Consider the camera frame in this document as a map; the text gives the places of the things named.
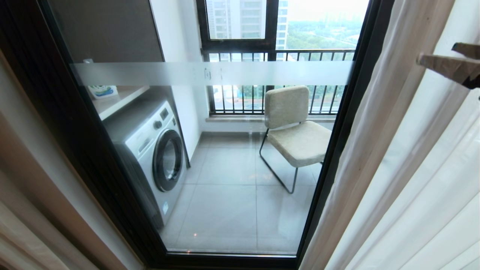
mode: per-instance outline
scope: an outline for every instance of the metal chair leg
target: metal chair leg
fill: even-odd
[[[264,143],[265,143],[265,139],[267,138],[267,135],[268,135],[268,130],[265,132],[265,136],[264,136],[264,139],[262,141],[262,145],[260,146],[260,151],[259,151],[259,154],[260,154],[260,157],[262,158],[262,160],[265,162],[265,165],[267,165],[268,169],[273,173],[273,175],[276,177],[276,179],[280,182],[280,184],[282,184],[282,186],[287,190],[287,192],[289,194],[293,194],[293,192],[295,191],[295,182],[297,181],[297,173],[299,171],[298,168],[295,168],[295,177],[293,178],[293,187],[292,187],[292,191],[290,191],[287,186],[285,186],[285,184],[283,183],[283,181],[280,179],[280,177],[278,177],[278,175],[275,173],[275,171],[272,169],[272,167],[270,167],[270,165],[268,164],[268,162],[263,158],[262,156],[262,148],[264,147]]]

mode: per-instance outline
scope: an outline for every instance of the front-loading washing machine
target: front-loading washing machine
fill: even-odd
[[[149,91],[104,120],[137,199],[157,229],[168,221],[185,178],[177,118]]]

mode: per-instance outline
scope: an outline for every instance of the beige upholstered chair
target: beige upholstered chair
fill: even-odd
[[[330,140],[331,131],[312,121],[307,121],[308,95],[306,86],[291,86],[273,89],[265,94],[265,133],[260,146],[260,157],[288,193],[295,191],[299,167],[323,162]],[[290,191],[262,156],[265,139],[295,167],[293,187]]]

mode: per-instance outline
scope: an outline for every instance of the balcony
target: balcony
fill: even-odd
[[[218,61],[351,61],[354,49],[275,50],[204,52],[204,60]],[[265,92],[286,86],[208,86],[210,115],[263,115]],[[309,115],[336,115],[346,86],[316,85],[310,89]]]

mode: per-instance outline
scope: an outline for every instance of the curtain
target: curtain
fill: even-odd
[[[478,10],[476,0],[395,1],[300,269],[478,265],[479,93],[415,65],[420,52],[459,57],[455,42],[477,42]]]
[[[98,270],[0,171],[0,268]]]

